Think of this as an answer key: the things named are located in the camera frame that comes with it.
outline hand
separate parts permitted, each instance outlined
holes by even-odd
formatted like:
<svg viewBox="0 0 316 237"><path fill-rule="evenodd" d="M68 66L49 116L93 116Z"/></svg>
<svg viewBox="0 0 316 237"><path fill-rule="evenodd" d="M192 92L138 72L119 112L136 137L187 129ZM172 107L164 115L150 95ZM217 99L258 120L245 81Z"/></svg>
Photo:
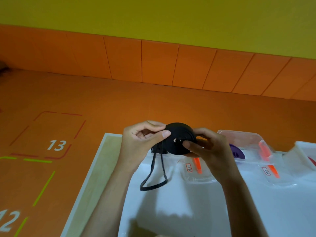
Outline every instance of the hand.
<svg viewBox="0 0 316 237"><path fill-rule="evenodd" d="M164 131L165 128L165 124L156 121L144 121L126 127L117 164L135 172L148 151L171 134L170 131Z"/></svg>
<svg viewBox="0 0 316 237"><path fill-rule="evenodd" d="M184 141L183 146L191 151L186 156L201 157L221 185L243 181L226 137L206 128L195 128L193 131L206 140L197 139L197 144Z"/></svg>

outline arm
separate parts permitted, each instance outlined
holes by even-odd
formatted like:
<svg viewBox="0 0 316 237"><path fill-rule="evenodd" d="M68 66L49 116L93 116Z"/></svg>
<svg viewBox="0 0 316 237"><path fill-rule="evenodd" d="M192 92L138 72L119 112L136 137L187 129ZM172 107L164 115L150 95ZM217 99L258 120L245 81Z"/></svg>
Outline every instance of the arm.
<svg viewBox="0 0 316 237"><path fill-rule="evenodd" d="M124 129L118 162L81 237L116 237L133 173L152 146L167 138L166 125L145 121Z"/></svg>
<svg viewBox="0 0 316 237"><path fill-rule="evenodd" d="M250 192L239 173L226 137L206 128L194 129L197 144L184 141L188 156L201 157L222 185L232 237L268 237Z"/></svg>

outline white label with red border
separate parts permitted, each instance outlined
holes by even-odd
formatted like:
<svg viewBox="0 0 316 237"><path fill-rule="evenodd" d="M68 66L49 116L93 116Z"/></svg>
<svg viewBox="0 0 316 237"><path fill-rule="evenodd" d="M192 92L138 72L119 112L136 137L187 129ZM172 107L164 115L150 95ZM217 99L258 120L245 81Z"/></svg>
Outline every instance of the white label with red border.
<svg viewBox="0 0 316 237"><path fill-rule="evenodd" d="M193 170L192 170L192 167L191 167L191 164L190 163L187 163L187 164L185 164L186 165L186 170L188 171L188 172L193 172Z"/></svg>
<svg viewBox="0 0 316 237"><path fill-rule="evenodd" d="M266 167L262 167L262 169L263 169L263 171L265 172L266 175L271 175Z"/></svg>

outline purple disc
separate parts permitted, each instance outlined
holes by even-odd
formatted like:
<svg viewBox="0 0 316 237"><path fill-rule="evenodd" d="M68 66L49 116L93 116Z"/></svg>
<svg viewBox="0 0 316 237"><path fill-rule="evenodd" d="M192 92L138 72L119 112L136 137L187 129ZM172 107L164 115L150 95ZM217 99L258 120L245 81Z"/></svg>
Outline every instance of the purple disc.
<svg viewBox="0 0 316 237"><path fill-rule="evenodd" d="M244 153L237 146L234 146L233 144L229 144L229 146L232 150L234 158L246 159Z"/></svg>

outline orange floor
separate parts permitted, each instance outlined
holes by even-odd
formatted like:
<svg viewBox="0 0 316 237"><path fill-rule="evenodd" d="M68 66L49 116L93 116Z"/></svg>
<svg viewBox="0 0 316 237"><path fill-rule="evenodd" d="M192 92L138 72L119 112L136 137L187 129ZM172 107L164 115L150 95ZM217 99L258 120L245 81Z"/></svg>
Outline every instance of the orange floor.
<svg viewBox="0 0 316 237"><path fill-rule="evenodd" d="M147 119L255 132L279 151L316 142L316 102L14 70L0 77L1 236L59 236L104 133Z"/></svg>

